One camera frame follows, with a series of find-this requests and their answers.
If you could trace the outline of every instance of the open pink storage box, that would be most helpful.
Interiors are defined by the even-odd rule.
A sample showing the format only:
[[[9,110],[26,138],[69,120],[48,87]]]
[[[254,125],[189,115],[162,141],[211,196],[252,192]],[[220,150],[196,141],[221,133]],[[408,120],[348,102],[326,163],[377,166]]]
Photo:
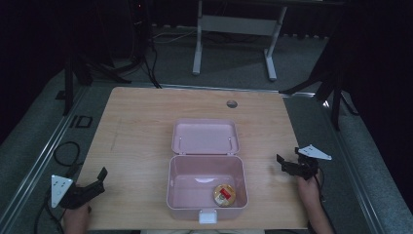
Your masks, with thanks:
[[[173,129],[167,203],[176,219],[216,223],[237,217],[248,198],[243,161],[236,154],[239,143],[233,121],[226,119],[179,119]],[[220,208],[213,190],[220,184],[236,190],[235,203]]]

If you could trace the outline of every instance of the gray floor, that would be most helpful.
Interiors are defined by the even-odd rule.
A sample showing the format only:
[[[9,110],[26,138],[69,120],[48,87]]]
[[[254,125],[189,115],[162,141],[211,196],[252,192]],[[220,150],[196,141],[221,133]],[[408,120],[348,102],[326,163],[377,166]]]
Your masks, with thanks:
[[[163,30],[185,34],[193,29]],[[162,32],[161,29],[156,31],[157,34]],[[252,42],[248,43],[218,44],[216,41],[221,39],[220,36],[205,35],[201,74],[193,76],[195,37],[190,35],[179,40],[170,40],[176,36],[160,36],[155,39],[155,48],[158,51],[155,74],[165,88],[196,86],[266,91],[287,89],[308,78],[326,43],[326,40],[317,38],[280,38],[273,56],[278,80],[272,82],[267,78],[263,59],[263,50],[270,43],[268,38],[252,38]],[[239,35],[234,38],[244,40],[247,37]],[[150,63],[154,61],[154,55],[153,52],[148,52]],[[50,174],[59,174],[66,170],[56,165],[53,159],[49,163],[50,152],[59,143],[73,140],[81,146],[80,160],[86,157],[110,91],[119,85],[99,77],[95,72],[94,74],[96,79],[90,87],[76,86],[80,101],[67,117],[61,116],[63,102],[55,100],[57,91],[63,89],[62,73],[52,79],[20,124],[1,145],[1,224],[10,224],[7,229],[10,233],[32,232],[34,218],[50,185]],[[132,80],[131,86],[151,86],[145,69],[141,67],[122,75]],[[302,92],[313,93],[317,87],[318,84],[315,84]],[[326,174],[324,205],[338,233],[409,233],[413,230],[412,215],[398,194],[380,153],[358,117],[342,108],[341,132],[337,133],[329,124],[328,108],[324,108],[313,98],[307,95],[287,97],[285,104],[299,146],[316,143],[318,148],[334,157],[331,162],[321,162],[321,166]],[[89,129],[70,128],[69,124],[74,115],[94,117],[92,126]],[[63,155],[64,157],[71,158],[75,154],[71,147],[65,148],[65,151],[67,155]],[[38,179],[32,179],[30,169],[39,158],[48,166]],[[25,181],[31,181],[31,184],[22,183]],[[18,193],[18,188],[24,188],[27,192]],[[10,222],[6,222],[5,217],[13,214],[14,209],[18,209],[16,214],[11,215]],[[40,220],[40,233],[56,233],[54,225],[44,214]],[[267,232],[281,233],[276,230]]]

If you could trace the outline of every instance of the red label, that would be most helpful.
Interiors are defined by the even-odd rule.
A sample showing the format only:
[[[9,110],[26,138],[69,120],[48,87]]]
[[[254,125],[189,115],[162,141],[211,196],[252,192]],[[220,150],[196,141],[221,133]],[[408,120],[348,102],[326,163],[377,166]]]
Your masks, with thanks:
[[[222,195],[224,195],[224,197],[225,197],[227,200],[230,199],[231,194],[230,194],[227,190],[225,190],[224,188],[222,188],[219,192],[220,192]]]

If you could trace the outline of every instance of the light wood tabletop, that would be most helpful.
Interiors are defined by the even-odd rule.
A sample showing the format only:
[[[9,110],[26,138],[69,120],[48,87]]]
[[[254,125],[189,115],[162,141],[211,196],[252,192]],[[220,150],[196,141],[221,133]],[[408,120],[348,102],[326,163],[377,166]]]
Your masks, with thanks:
[[[227,101],[238,106],[230,108]],[[231,119],[244,161],[248,205],[216,224],[173,219],[167,206],[173,125],[179,118]],[[307,218],[295,178],[297,141],[281,95],[270,92],[115,88],[97,127],[78,183],[108,171],[106,191],[91,202],[90,229],[292,229]]]

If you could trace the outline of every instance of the yellow round object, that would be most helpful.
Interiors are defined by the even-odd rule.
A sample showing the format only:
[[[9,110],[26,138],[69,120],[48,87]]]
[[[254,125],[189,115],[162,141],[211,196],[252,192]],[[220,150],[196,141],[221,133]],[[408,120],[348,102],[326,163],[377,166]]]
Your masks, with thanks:
[[[213,200],[219,207],[230,207],[236,198],[235,189],[229,184],[216,186],[213,191]]]

